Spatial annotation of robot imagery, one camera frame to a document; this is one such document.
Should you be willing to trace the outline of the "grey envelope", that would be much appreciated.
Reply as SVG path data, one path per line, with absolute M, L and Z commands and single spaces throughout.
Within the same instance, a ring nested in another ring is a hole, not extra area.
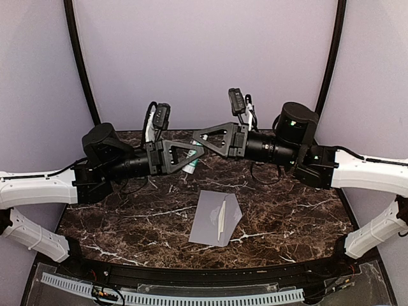
M 217 241 L 218 215 L 226 200 L 224 232 Z M 234 193 L 200 191 L 189 242 L 208 246 L 226 247 L 242 218 L 242 211 Z

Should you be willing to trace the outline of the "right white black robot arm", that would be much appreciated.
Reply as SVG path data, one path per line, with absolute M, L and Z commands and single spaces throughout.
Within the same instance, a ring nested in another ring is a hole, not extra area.
M 355 187 L 383 191 L 395 199 L 362 228 L 339 238 L 326 272 L 338 277 L 350 260 L 407 231 L 407 160 L 359 155 L 341 146 L 314 143 L 319 115 L 304 105 L 284 103 L 272 136 L 229 122 L 195 131 L 193 139 L 225 158 L 283 166 L 301 183 L 318 189 Z

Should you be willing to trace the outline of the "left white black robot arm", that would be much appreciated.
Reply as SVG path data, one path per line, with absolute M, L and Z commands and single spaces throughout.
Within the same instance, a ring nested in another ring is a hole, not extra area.
M 90 272 L 79 242 L 44 229 L 18 211 L 22 205 L 98 203 L 113 193 L 112 182 L 168 175 L 204 155 L 204 148 L 159 140 L 133 147 L 119 139 L 111 123 L 83 138 L 85 157 L 53 173 L 1 172 L 1 237 L 62 263 L 76 278 Z

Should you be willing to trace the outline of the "green glue stick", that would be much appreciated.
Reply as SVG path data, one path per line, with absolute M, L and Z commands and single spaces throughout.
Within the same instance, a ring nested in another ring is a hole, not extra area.
M 200 144 L 199 142 L 197 142 L 196 140 L 193 140 L 193 141 L 191 142 L 191 144 L 192 144 L 192 145 L 195 145 L 195 146 L 201 146 L 201 144 Z M 188 157 L 191 157 L 191 156 L 194 156 L 195 154 L 196 154 L 196 151 L 193 150 L 193 149 L 191 149 L 191 150 L 189 150 L 189 152 L 187 153 L 187 156 L 188 156 Z M 182 171 L 184 171 L 184 172 L 186 172 L 186 173 L 188 173 L 188 174 L 193 174 L 194 171 L 195 171 L 195 168 L 196 168 L 197 163 L 198 163 L 198 159 L 195 159 L 195 160 L 191 161 L 189 164 L 187 164 L 187 165 L 185 165 L 185 166 L 183 167 Z

